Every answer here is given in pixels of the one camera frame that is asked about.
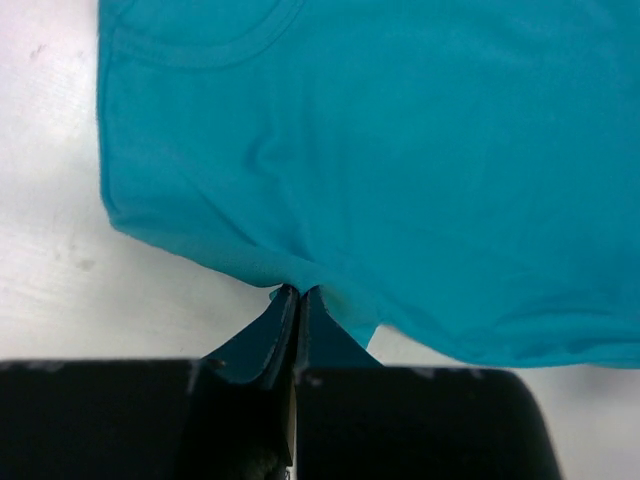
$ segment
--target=white table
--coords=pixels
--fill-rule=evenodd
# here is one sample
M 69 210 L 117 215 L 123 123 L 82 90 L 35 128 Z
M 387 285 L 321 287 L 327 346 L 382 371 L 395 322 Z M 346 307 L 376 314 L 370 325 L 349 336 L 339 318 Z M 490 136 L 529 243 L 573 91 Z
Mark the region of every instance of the white table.
M 110 228 L 95 73 L 95 0 L 0 0 L 0 358 L 203 355 L 259 315 L 267 291 Z M 455 363 L 386 329 L 370 351 Z M 640 371 L 518 373 L 567 480 L 640 478 Z

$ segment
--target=t-shirt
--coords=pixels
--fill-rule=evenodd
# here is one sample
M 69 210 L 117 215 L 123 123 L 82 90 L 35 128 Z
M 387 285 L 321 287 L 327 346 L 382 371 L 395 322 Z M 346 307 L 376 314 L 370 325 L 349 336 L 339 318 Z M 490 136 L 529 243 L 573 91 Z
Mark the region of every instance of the t-shirt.
M 113 226 L 361 344 L 640 366 L 637 0 L 102 0 Z

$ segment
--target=neckline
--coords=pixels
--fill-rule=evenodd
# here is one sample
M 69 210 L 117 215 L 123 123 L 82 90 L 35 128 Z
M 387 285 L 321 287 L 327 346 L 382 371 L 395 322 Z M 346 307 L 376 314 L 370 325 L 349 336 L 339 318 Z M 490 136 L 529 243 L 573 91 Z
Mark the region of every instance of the neckline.
M 140 60 L 174 68 L 220 68 L 247 60 L 275 42 L 291 25 L 305 0 L 280 0 L 255 28 L 230 42 L 185 46 L 158 42 L 122 25 L 115 26 L 112 48 Z

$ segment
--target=turquoise fabric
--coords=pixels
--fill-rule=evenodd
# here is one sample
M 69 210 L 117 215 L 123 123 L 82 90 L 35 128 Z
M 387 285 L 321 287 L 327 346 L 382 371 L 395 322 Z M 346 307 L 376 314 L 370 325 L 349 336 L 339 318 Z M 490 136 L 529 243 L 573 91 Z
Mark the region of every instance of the turquoise fabric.
M 640 366 L 637 0 L 100 4 L 115 228 L 488 365 Z

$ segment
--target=dark spot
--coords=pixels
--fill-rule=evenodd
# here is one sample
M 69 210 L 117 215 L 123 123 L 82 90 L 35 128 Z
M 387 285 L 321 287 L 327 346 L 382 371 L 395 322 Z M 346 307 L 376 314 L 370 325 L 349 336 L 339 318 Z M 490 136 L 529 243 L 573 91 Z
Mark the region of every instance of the dark spot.
M 29 58 L 31 58 L 31 60 L 35 60 L 36 58 L 38 58 L 38 55 L 40 55 L 44 51 L 45 48 L 47 48 L 47 46 L 41 43 L 40 45 L 38 45 L 38 48 L 36 48 L 29 54 Z
M 80 270 L 84 270 L 85 272 L 88 272 L 95 266 L 95 264 L 96 264 L 95 260 L 91 260 L 90 258 L 85 258 L 83 260 L 80 260 L 78 263 L 76 263 L 76 266 Z

